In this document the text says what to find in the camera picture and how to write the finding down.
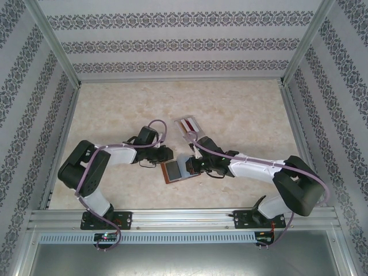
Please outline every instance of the damask pattern stripe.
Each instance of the damask pattern stripe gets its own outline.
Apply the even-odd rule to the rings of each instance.
[[[8,265],[13,257],[16,242],[19,238],[21,226],[24,222],[25,211],[29,205],[30,197],[33,193],[33,188],[37,183],[37,177],[39,170],[42,166],[42,161],[51,138],[53,126],[55,124],[56,118],[60,106],[62,104],[63,96],[68,84],[68,78],[65,73],[62,74],[60,82],[57,86],[55,96],[53,98],[50,110],[47,114],[42,133],[40,135],[39,141],[36,146],[36,150],[33,154],[32,161],[29,165],[29,170],[27,172],[26,178],[24,179],[24,184],[22,186],[22,192],[17,201],[16,208],[14,209],[14,214],[11,218],[11,224],[9,225],[9,230],[5,235],[5,242],[2,244],[2,251],[0,253],[0,275],[7,275]],[[70,107],[72,96],[68,104],[68,110]],[[57,144],[59,145],[60,136],[62,134],[63,127],[60,131],[59,140]]]
[[[307,26],[312,11],[224,11],[48,16],[54,30],[202,26]]]
[[[346,192],[344,179],[341,177],[339,166],[336,163],[336,159],[334,158],[334,153],[331,150],[331,146],[329,144],[324,127],[322,126],[321,119],[311,97],[311,92],[309,91],[309,87],[300,68],[297,69],[296,73],[294,74],[294,78],[297,82],[301,97],[304,101],[306,111],[308,112],[310,123],[315,132],[315,136],[319,144],[319,148],[323,156],[323,161],[325,162],[331,184],[335,189],[336,198],[340,203],[343,216],[347,221],[347,225],[349,228],[348,231],[352,237],[352,242],[355,244],[356,253],[359,255],[359,259],[362,262],[364,272],[368,274],[368,245],[366,243],[366,238],[363,237],[363,229],[359,225],[357,212],[354,209],[352,198],[350,197],[348,192]]]
[[[359,112],[362,115],[363,120],[366,121],[365,124],[368,127],[367,85],[363,82],[359,71],[356,70],[352,59],[328,19],[323,22],[319,33],[325,42],[333,61],[338,67],[340,75],[343,77],[345,85],[349,89],[352,99],[355,101],[355,105],[358,107]]]
[[[32,95],[30,96],[21,122],[19,123],[19,127],[14,135],[14,140],[7,151],[8,155],[6,155],[3,165],[1,166],[0,207],[2,207],[2,202],[6,198],[6,191],[13,181],[15,169],[18,167],[20,157],[24,150],[24,145],[28,140],[28,136],[32,129],[33,123],[35,122],[37,112],[39,111],[41,102],[57,62],[58,60],[56,59],[56,56],[53,54],[53,52],[51,52],[47,57],[40,77],[36,82],[36,86],[33,89]]]
[[[25,11],[22,0],[8,0],[0,12],[0,49]]]
[[[295,50],[299,39],[172,39],[62,43],[67,54],[166,51]]]
[[[307,50],[305,58],[314,74],[318,88],[321,90],[321,95],[327,105],[328,113],[331,115],[331,119],[335,124],[336,131],[347,154],[347,159],[351,164],[351,168],[354,169],[355,177],[358,179],[357,182],[360,185],[361,192],[365,195],[365,200],[368,201],[368,166],[362,157],[358,144],[355,142],[355,137],[351,133],[349,123],[345,119],[338,98],[329,83],[313,47]]]
[[[25,75],[29,70],[33,58],[36,55],[41,42],[44,37],[35,24],[27,41],[22,47],[22,51],[17,56],[17,61],[14,66],[10,69],[10,73],[7,79],[4,81],[4,85],[1,87],[0,92],[0,128],[2,123],[6,119],[6,115],[9,113],[9,109],[13,105],[15,96],[18,94],[21,84],[24,81]]]
[[[356,33],[361,36],[361,40],[368,47],[368,8],[362,0],[339,0],[340,7],[344,14],[350,19],[351,25]]]
[[[77,73],[285,70],[288,60],[195,60],[185,62],[75,63]]]

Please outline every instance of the metal panel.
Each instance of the metal panel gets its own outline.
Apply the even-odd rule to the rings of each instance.
[[[123,233],[120,244],[255,243],[254,232]],[[40,244],[93,244],[93,233],[44,233]],[[113,244],[103,241],[100,244]]]
[[[290,232],[269,250],[253,244],[40,244],[31,275],[339,275],[325,232]]]

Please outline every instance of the aluminum frame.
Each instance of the aluminum frame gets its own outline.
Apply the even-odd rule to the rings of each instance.
[[[124,233],[239,233],[269,231],[262,229],[235,229],[233,218],[229,217],[234,210],[250,210],[250,208],[226,209],[139,209],[117,210],[133,213],[131,230]],[[28,276],[40,237],[43,233],[101,233],[104,231],[83,231],[80,229],[82,213],[85,210],[34,210],[30,216],[25,239],[16,263],[13,276]],[[290,213],[285,214],[285,221],[290,220]],[[355,276],[357,272],[352,262],[347,244],[342,233],[340,221],[334,207],[314,208],[308,217],[295,215],[289,231],[326,231],[331,251],[341,276]]]

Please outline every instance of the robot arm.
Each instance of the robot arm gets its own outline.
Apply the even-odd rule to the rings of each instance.
[[[197,144],[213,152],[243,160],[220,157],[194,146],[196,157],[190,158],[186,163],[189,173],[207,173],[215,178],[223,178],[225,176],[250,177],[276,185],[279,192],[277,196],[266,200],[263,200],[264,197],[262,197],[257,202],[255,208],[258,216],[272,219],[285,212],[294,212],[300,216],[308,216],[323,194],[324,188],[314,179],[304,174],[275,166],[277,164],[286,165],[317,176],[297,156],[290,156],[287,160],[265,160],[251,158],[237,151],[225,153],[212,139],[206,136],[199,139]],[[210,174],[212,171],[217,172],[220,176]]]
[[[130,138],[123,144],[132,146],[150,145],[159,139],[156,130],[144,126],[138,136]],[[82,175],[85,173],[86,167],[84,165],[90,162],[92,154],[98,148],[98,145],[87,140],[81,141],[61,166],[57,177],[68,188],[76,190]],[[100,150],[92,161],[87,177],[79,191],[79,196],[97,215],[111,220],[114,208],[102,195],[98,187],[105,169],[116,164],[134,164],[142,160],[157,164],[172,158],[172,150],[160,144],[146,148],[115,147]]]

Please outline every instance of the wall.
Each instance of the wall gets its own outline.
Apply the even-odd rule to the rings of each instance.
[[[43,0],[83,81],[281,77],[321,0]]]
[[[74,89],[20,0],[0,0],[0,275],[40,205]]]
[[[367,23],[367,0],[336,1],[289,83],[358,275],[368,275]]]

